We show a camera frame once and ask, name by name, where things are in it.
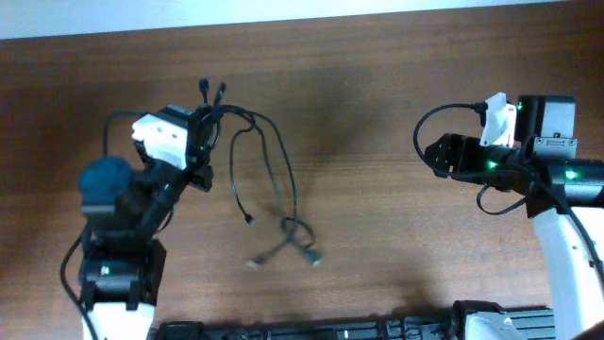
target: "white plastic part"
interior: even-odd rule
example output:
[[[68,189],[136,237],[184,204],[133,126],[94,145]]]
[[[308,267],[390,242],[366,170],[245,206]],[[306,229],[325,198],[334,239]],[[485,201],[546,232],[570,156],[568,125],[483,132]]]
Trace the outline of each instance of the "white plastic part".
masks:
[[[97,302],[88,312],[99,340],[145,340],[153,322],[155,307],[139,303],[136,311],[127,311],[125,302]],[[92,340],[82,319],[84,340]]]
[[[132,139],[143,142],[149,157],[169,162],[173,166],[187,167],[187,130],[147,114],[132,125]]]
[[[480,145],[513,146],[516,129],[516,107],[508,104],[505,93],[498,93],[486,100],[487,120],[480,138]]]
[[[602,256],[604,209],[572,210]],[[587,246],[570,216],[550,209],[535,216],[533,223],[547,262],[556,338],[574,338],[604,319],[604,297],[596,270],[589,264]]]
[[[512,320],[499,313],[478,312],[465,319],[464,340],[526,340],[512,324]]]

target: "cable connector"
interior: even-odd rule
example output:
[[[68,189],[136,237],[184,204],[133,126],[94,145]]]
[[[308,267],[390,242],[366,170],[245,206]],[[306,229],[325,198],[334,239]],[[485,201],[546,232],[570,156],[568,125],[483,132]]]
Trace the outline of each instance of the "cable connector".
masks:
[[[254,219],[254,216],[252,216],[251,214],[247,213],[245,215],[245,222],[250,225],[251,227],[256,226],[256,220]]]
[[[227,85],[225,83],[221,83],[218,88],[218,92],[216,93],[216,97],[214,98],[214,107],[218,107],[220,102],[223,100],[223,96],[225,96],[225,91],[227,90]]]
[[[480,126],[483,128],[487,124],[487,109],[489,109],[487,102],[478,102],[474,104],[474,112],[480,115]]]
[[[210,82],[206,77],[199,79],[199,92],[204,97],[204,104],[208,105],[208,90],[210,89]]]
[[[323,261],[321,254],[318,251],[312,249],[305,249],[304,257],[308,262],[310,262],[310,264],[312,264],[312,266],[317,266]]]
[[[249,268],[257,270],[260,269],[260,267],[262,267],[262,265],[266,262],[266,259],[263,257],[257,257],[254,259],[249,259],[247,261],[247,263],[245,263],[245,265],[247,265]]]

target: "green led light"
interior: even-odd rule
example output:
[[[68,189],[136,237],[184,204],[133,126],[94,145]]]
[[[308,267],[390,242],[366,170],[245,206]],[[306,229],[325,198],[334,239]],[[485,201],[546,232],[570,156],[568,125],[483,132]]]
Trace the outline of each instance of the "green led light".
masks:
[[[579,176],[579,174],[574,172],[573,170],[566,170],[567,179],[576,179],[578,176]]]

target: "wooden table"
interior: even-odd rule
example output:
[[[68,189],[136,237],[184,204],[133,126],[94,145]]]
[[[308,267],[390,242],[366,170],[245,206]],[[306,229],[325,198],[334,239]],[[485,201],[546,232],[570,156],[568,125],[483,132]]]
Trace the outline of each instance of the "wooden table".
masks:
[[[237,148],[248,227],[228,184],[224,121],[214,187],[188,189],[160,235],[168,259],[156,320],[280,322],[406,315],[455,299],[549,305],[545,260],[524,209],[488,216],[478,186],[435,178],[411,134],[429,109],[497,92],[577,99],[578,156],[604,156],[604,7],[557,3],[220,25],[0,42],[0,317],[2,338],[77,339],[59,264],[84,226],[78,174],[101,151],[112,111],[201,102],[200,76],[228,85],[226,103],[272,117],[323,264],[292,247],[261,270],[244,262],[282,238],[260,141]],[[110,152],[139,164],[131,121]],[[425,125],[479,136],[478,117],[452,111]],[[269,138],[279,180],[287,173]],[[502,208],[515,194],[490,193]],[[68,267],[76,282],[78,252]]]

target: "black cable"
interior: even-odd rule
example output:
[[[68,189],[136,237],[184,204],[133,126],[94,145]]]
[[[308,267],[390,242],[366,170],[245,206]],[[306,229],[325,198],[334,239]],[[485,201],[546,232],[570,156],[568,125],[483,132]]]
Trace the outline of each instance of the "black cable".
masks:
[[[92,340],[98,340],[98,336],[96,335],[96,331],[94,330],[94,325],[92,324],[90,318],[88,317],[88,314],[84,310],[84,307],[82,307],[81,303],[78,301],[78,298],[76,297],[76,293],[74,293],[72,288],[69,286],[69,283],[67,282],[67,279],[65,277],[65,268],[67,268],[67,263],[69,262],[69,259],[71,259],[72,255],[74,255],[74,251],[76,251],[77,246],[79,246],[79,244],[82,240],[82,236],[87,231],[87,229],[88,229],[88,226],[86,228],[84,228],[84,230],[77,236],[77,239],[72,244],[72,246],[69,248],[69,250],[67,250],[67,254],[65,254],[65,258],[63,258],[63,262],[60,264],[59,275],[60,275],[60,283],[62,284],[63,289],[65,290],[65,293],[67,293],[67,296],[69,297],[69,299],[74,303],[74,305],[77,307],[77,310],[84,318],[84,322],[86,323],[86,326],[88,327],[88,331],[91,333]]]
[[[488,213],[491,216],[499,216],[502,215],[504,213],[509,213],[514,209],[520,208],[522,207],[525,203],[527,203],[527,198],[523,197],[522,199],[520,199],[519,201],[517,201],[516,203],[512,204],[510,207],[499,211],[499,212],[488,212],[486,210],[484,210],[484,208],[482,208],[482,196],[484,195],[484,193],[487,192],[487,190],[489,190],[489,188],[491,188],[491,185],[485,185],[482,187],[482,189],[478,192],[478,194],[476,195],[476,203],[478,205],[478,207],[484,212],[484,213]]]
[[[220,119],[218,119],[218,120],[216,120],[216,137],[214,137],[214,142],[212,142],[212,144],[210,146],[210,151],[215,149],[216,146],[218,145],[218,142],[220,142],[220,136],[222,135],[222,132],[223,132],[223,127],[222,127],[222,124],[220,123]]]
[[[446,109],[454,109],[454,108],[461,108],[461,109],[471,109],[474,110],[476,112],[479,112],[480,109],[482,109],[482,106],[480,105],[481,103],[477,103],[477,104],[447,104],[447,105],[442,105],[441,107],[438,107],[436,109],[430,110],[428,113],[426,113],[422,119],[419,120],[419,122],[417,123],[417,125],[415,126],[415,130],[413,131],[413,146],[415,147],[415,152],[417,152],[417,155],[419,156],[420,159],[422,159],[422,161],[430,168],[434,171],[434,173],[443,176],[443,177],[451,177],[452,179],[474,179],[474,178],[487,178],[487,177],[498,177],[498,176],[510,176],[510,175],[514,175],[514,176],[518,176],[518,175],[522,175],[521,172],[517,171],[517,170],[494,170],[494,171],[484,171],[484,172],[476,172],[476,173],[467,173],[467,174],[455,174],[455,173],[451,173],[448,171],[443,171],[439,168],[437,168],[435,165],[431,164],[429,162],[429,160],[426,158],[426,155],[424,155],[424,152],[422,151],[422,149],[419,147],[419,141],[418,141],[418,135],[419,135],[419,130],[422,127],[422,125],[424,124],[424,122],[426,122],[426,120],[434,113],[446,110]]]
[[[242,211],[243,216],[245,216],[245,222],[247,222],[251,226],[255,224],[254,218],[252,217],[252,215],[245,211],[242,201],[239,199],[239,194],[237,193],[237,186],[235,185],[235,178],[233,175],[233,151],[235,149],[235,141],[237,140],[237,137],[239,137],[243,133],[254,130],[254,125],[255,122],[252,122],[250,127],[242,128],[239,131],[235,132],[233,138],[230,140],[230,152],[228,154],[228,176],[230,178],[230,187],[233,190],[233,194],[235,195],[235,201],[237,202],[239,209]]]
[[[160,232],[164,231],[168,225],[170,225],[170,222],[172,222],[172,218],[174,217],[174,206],[172,206],[172,209],[170,209],[170,214],[168,214],[168,218],[166,219],[166,221],[163,223],[163,226],[161,226],[161,228],[157,229],[155,231],[155,234],[159,234]]]
[[[296,188],[295,188],[295,181],[294,181],[294,174],[292,171],[292,167],[289,161],[289,158],[287,156],[287,152],[285,151],[285,145],[283,143],[283,140],[281,138],[281,135],[278,131],[277,125],[268,117],[260,114],[260,113],[256,113],[253,111],[249,111],[249,110],[244,110],[240,107],[236,107],[236,106],[232,106],[232,105],[222,105],[221,106],[221,112],[228,112],[228,113],[233,113],[235,115],[238,115],[240,117],[242,117],[245,121],[247,121],[248,123],[250,123],[250,128],[254,128],[260,135],[261,139],[262,139],[262,152],[264,155],[264,161],[265,161],[265,165],[267,167],[267,171],[269,173],[269,177],[271,178],[271,181],[273,182],[274,185],[274,189],[276,192],[276,196],[277,196],[277,202],[280,205],[281,199],[280,199],[280,192],[278,189],[278,185],[277,185],[277,181],[274,177],[274,174],[272,172],[270,163],[268,162],[268,155],[267,155],[267,151],[266,151],[266,142],[265,142],[265,137],[264,134],[261,130],[260,127],[258,127],[258,125],[256,125],[255,119],[254,117],[259,117],[260,119],[264,120],[265,122],[267,122],[275,131],[275,134],[277,136],[277,139],[279,141],[279,145],[281,147],[281,152],[283,154],[283,158],[287,164],[288,167],[288,173],[290,175],[290,181],[292,183],[292,197],[293,197],[293,203],[294,203],[294,217],[288,217],[285,216],[285,212],[282,209],[281,206],[279,206],[279,210],[281,211],[281,213],[283,214],[283,218],[281,219],[280,222],[280,226],[281,229],[286,233],[286,237],[285,239],[279,243],[278,245],[274,246],[272,249],[270,249],[269,251],[266,251],[264,253],[262,253],[261,255],[257,256],[256,258],[252,259],[251,262],[253,265],[261,265],[263,264],[265,261],[267,261],[269,258],[275,256],[282,248],[284,248],[285,246],[287,246],[288,244],[292,244],[295,247],[297,247],[298,249],[300,249],[304,255],[306,256],[307,260],[309,260],[310,262],[312,262],[313,264],[317,265],[320,263],[320,255],[313,250],[310,250],[309,248],[312,247],[315,243],[315,235],[314,232],[312,231],[312,229],[310,228],[309,225],[307,225],[306,223],[304,223],[303,221],[300,221],[297,218],[297,193],[296,193]],[[240,209],[242,209],[243,214],[246,217],[246,221],[248,220],[248,214],[247,212],[245,212],[243,210],[243,207],[240,206]],[[288,229],[287,228],[287,223],[288,222],[293,222],[293,226]],[[295,239],[295,233],[297,232],[297,228],[298,226],[302,226],[302,228],[309,233],[310,236],[310,242],[306,245],[302,245],[297,239]]]
[[[117,112],[110,114],[109,117],[107,117],[107,119],[105,120],[105,126],[103,128],[103,157],[107,157],[107,154],[108,154],[109,125],[111,124],[111,121],[118,117],[141,118],[144,115],[146,115],[146,113],[132,112],[132,111],[117,111]]]

